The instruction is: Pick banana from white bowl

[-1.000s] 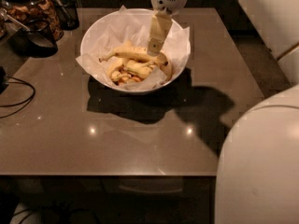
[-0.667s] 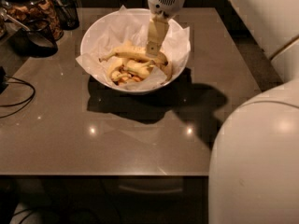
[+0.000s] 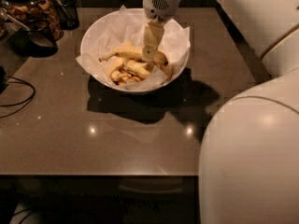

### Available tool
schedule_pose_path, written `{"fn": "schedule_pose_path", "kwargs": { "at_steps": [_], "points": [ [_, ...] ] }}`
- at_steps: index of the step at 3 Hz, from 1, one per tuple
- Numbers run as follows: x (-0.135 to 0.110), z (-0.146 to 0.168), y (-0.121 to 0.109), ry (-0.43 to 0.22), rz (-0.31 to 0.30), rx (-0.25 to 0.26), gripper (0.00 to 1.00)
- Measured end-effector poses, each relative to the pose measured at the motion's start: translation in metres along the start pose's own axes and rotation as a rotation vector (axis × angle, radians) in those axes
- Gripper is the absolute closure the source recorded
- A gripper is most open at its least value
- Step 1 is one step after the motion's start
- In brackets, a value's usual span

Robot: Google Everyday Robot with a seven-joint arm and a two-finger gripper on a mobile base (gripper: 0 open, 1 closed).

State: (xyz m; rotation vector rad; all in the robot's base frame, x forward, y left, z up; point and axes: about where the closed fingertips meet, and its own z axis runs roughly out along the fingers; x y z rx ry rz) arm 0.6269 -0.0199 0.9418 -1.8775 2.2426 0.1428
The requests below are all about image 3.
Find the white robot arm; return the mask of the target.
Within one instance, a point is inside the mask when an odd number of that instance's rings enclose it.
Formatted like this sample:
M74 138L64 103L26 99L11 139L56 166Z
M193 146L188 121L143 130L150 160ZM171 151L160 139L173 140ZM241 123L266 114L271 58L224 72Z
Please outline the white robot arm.
M299 224L299 0L216 0L272 80L229 100L199 158L201 224Z

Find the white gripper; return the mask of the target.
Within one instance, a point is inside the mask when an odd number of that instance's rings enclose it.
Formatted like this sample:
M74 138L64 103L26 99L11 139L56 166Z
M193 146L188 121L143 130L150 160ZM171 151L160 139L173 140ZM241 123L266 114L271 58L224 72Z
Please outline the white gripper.
M143 0L143 10L150 20L144 28L142 60L151 62L164 36L162 23L169 22L177 13L181 0Z

